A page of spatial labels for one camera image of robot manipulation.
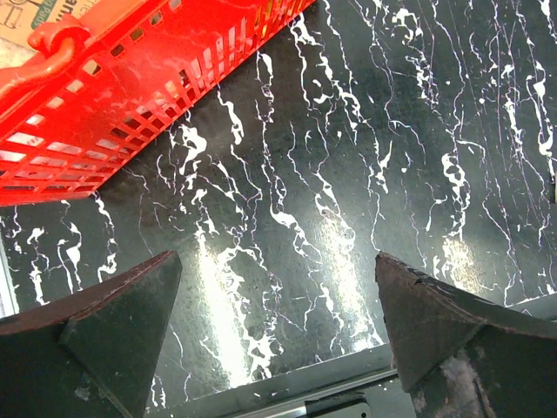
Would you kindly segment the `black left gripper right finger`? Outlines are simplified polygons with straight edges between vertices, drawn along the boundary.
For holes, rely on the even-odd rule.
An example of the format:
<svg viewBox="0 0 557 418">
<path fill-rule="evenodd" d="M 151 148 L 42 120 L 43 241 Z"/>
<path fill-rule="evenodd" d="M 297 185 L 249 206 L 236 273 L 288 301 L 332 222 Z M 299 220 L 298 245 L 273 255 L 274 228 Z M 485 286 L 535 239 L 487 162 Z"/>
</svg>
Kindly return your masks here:
<svg viewBox="0 0 557 418">
<path fill-rule="evenodd" d="M 418 417 L 554 417 L 556 324 L 376 257 L 393 358 Z"/>
</svg>

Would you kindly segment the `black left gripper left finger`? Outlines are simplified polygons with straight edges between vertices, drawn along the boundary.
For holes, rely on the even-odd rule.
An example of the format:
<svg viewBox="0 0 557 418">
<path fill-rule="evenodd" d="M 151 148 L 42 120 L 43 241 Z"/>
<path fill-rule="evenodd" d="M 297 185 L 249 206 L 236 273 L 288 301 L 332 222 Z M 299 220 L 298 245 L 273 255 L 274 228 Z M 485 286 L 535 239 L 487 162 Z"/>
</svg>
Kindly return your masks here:
<svg viewBox="0 0 557 418">
<path fill-rule="evenodd" d="M 3 417 L 141 417 L 182 264 L 159 255 L 1 320 Z"/>
</svg>

